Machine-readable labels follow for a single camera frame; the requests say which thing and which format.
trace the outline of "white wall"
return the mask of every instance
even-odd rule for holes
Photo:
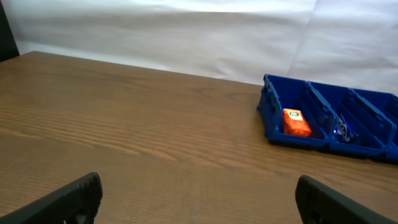
[[[20,52],[398,94],[398,0],[2,0]]]

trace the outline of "blue bin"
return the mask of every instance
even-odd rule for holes
[[[355,92],[363,96],[377,109],[384,113],[396,126],[398,126],[398,97],[391,93],[381,93],[369,90],[357,90]],[[398,161],[398,131],[392,141],[387,143],[386,158]]]
[[[360,142],[347,144],[339,142],[338,134],[330,139],[329,150],[365,157],[382,156],[392,141],[396,125],[368,100],[353,89],[341,86],[310,82],[329,102],[337,117],[343,115],[349,127],[359,135]]]
[[[257,106],[270,142],[305,147],[325,147],[333,132],[335,114],[326,100],[306,81],[292,78],[264,76],[264,87]],[[282,110],[300,110],[311,128],[310,137],[284,134]]]

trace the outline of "bin compartment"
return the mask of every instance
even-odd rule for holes
[[[379,109],[353,89],[315,82],[310,82],[310,85],[329,102],[337,118],[346,120],[346,123],[340,124],[338,119],[335,120],[329,150],[366,157],[381,156],[386,152],[396,125]],[[341,141],[341,134],[347,137],[349,129],[358,134],[351,144],[346,142],[347,139]]]
[[[369,90],[358,90],[355,92],[363,96],[377,109],[384,113],[396,126],[398,126],[398,97],[391,93],[381,93]],[[387,143],[387,159],[398,161],[398,131],[395,132],[392,141]]]
[[[264,87],[258,105],[265,135],[270,142],[282,142],[305,147],[325,147],[333,132],[336,116],[330,105],[308,82],[292,78],[264,76]],[[311,128],[311,136],[284,134],[282,110],[300,110]]]

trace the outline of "wood grain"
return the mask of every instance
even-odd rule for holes
[[[300,223],[308,174],[398,221],[397,166],[271,146],[260,89],[40,52],[0,63],[0,215],[94,171],[96,223]]]

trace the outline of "wooden table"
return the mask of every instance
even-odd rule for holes
[[[96,223],[301,223],[309,174],[398,221],[398,166],[271,146],[260,89],[40,52],[0,63],[0,215],[94,171]]]

